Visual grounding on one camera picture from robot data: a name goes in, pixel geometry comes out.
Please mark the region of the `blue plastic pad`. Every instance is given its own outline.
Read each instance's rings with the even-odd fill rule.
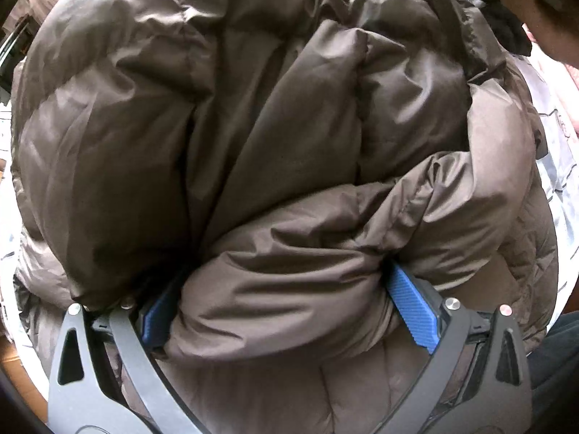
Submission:
[[[416,344],[432,354],[440,341],[438,319],[418,288],[396,263],[393,263],[392,274],[386,280],[386,289]]]
[[[190,269],[190,266],[184,266],[176,276],[169,278],[169,284],[143,315],[141,341],[145,349],[160,348],[169,340],[171,323],[177,315],[181,287],[189,276]]]

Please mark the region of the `silver rivet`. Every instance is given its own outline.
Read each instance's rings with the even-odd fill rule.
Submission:
[[[70,307],[68,307],[68,313],[72,316],[78,315],[82,310],[82,307],[79,303],[73,303]]]
[[[499,311],[504,316],[511,316],[512,315],[512,308],[508,305],[501,305]]]
[[[448,310],[458,310],[460,308],[460,301],[458,300],[458,298],[447,298],[444,301],[445,307],[447,307]]]
[[[121,301],[121,309],[131,310],[135,306],[135,300],[132,297],[126,297]]]

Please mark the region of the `white bedsheet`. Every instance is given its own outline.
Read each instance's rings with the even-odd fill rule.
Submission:
[[[533,59],[517,57],[515,62],[529,86],[549,147],[549,154],[538,160],[537,165],[553,214],[559,249],[559,286],[550,329],[563,312],[579,275],[579,155],[575,148],[578,141],[561,102],[549,89],[539,67],[533,66]]]
[[[12,279],[18,263],[22,220],[16,205],[10,173],[10,105],[0,105],[0,158],[7,161],[0,182],[0,292],[2,319],[14,341],[18,356],[37,390],[48,400],[48,379],[28,335],[22,327]]]

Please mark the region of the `floor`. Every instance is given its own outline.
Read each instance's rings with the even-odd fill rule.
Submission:
[[[6,375],[22,395],[22,398],[24,398],[28,406],[30,406],[31,410],[33,410],[34,414],[43,422],[46,422],[46,400],[44,400],[36,387],[34,387],[24,367],[22,367],[16,348],[4,336],[0,337],[0,363]]]

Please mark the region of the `human hand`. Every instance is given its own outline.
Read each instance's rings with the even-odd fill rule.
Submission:
[[[524,22],[550,57],[579,68],[579,22],[570,14],[579,8],[555,11],[541,0],[501,0]]]

